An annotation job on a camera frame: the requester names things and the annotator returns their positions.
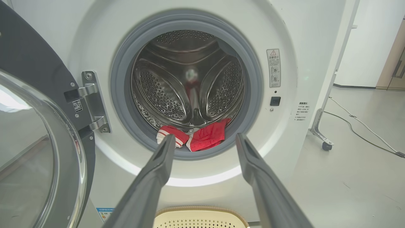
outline red cloth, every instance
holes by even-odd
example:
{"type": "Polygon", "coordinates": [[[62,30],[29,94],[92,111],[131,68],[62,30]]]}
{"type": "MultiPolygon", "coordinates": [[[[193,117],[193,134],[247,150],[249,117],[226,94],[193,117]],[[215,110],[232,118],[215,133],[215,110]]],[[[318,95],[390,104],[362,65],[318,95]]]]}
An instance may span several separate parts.
{"type": "Polygon", "coordinates": [[[219,145],[225,140],[225,126],[231,121],[230,118],[210,124],[190,135],[186,146],[190,151],[207,150],[219,145]]]}
{"type": "Polygon", "coordinates": [[[160,144],[163,141],[164,137],[170,134],[176,136],[176,147],[179,148],[182,147],[189,139],[189,135],[173,126],[162,126],[159,129],[158,134],[156,135],[157,143],[160,144]]]}

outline washing machine door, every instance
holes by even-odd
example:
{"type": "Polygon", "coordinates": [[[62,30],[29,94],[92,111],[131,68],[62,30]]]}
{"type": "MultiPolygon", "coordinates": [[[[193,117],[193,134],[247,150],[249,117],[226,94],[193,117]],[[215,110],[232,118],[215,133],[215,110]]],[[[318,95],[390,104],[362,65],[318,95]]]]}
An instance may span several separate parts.
{"type": "Polygon", "coordinates": [[[109,131],[87,106],[99,97],[93,72],[83,78],[89,83],[79,88],[42,37],[0,1],[0,227],[79,224],[94,173],[92,130],[109,131]]]}

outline gray rubber seal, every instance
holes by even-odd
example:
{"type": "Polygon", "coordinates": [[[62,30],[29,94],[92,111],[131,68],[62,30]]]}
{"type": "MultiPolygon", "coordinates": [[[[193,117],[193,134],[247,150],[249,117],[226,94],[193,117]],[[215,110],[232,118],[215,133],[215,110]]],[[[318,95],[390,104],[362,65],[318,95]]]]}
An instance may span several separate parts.
{"type": "Polygon", "coordinates": [[[256,119],[262,100],[262,73],[257,57],[248,41],[229,23],[205,12],[195,10],[166,11],[137,26],[125,39],[114,59],[111,72],[111,96],[117,114],[127,131],[151,151],[158,147],[157,131],[137,110],[130,90],[130,75],[136,54],[151,39],[174,30],[207,32],[226,42],[245,65],[245,96],[241,109],[225,130],[225,141],[220,145],[197,152],[186,147],[175,150],[175,159],[206,159],[226,151],[234,145],[236,133],[245,133],[256,119]]]}

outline stainless steel drum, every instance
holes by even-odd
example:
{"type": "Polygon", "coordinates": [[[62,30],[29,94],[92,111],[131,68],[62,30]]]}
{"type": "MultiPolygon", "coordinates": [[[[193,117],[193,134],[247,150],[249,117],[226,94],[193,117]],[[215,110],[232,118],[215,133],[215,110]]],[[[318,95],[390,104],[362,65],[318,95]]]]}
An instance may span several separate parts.
{"type": "Polygon", "coordinates": [[[223,118],[233,119],[243,101],[241,64],[211,34],[168,32],[138,53],[131,75],[133,98],[155,129],[172,125],[191,131],[223,118]]]}

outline red and white sock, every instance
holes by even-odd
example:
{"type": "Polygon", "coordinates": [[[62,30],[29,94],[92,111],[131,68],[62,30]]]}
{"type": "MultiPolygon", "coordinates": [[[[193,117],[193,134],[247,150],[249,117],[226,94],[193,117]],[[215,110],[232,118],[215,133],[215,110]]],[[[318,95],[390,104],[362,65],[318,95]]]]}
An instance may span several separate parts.
{"type": "Polygon", "coordinates": [[[157,143],[160,144],[163,141],[164,137],[170,134],[176,136],[176,147],[178,148],[182,147],[189,139],[189,136],[186,135],[186,133],[173,126],[162,126],[159,129],[158,134],[156,135],[157,143]]]}

